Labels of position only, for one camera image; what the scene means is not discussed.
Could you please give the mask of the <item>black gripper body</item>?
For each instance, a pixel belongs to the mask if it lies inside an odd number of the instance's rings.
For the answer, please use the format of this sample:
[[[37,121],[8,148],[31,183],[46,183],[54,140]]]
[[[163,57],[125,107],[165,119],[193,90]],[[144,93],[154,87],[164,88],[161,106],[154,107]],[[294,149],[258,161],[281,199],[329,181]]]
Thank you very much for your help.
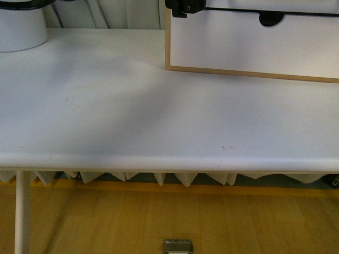
[[[173,17],[187,18],[187,14],[203,11],[206,0],[165,0],[165,6],[172,10]]]

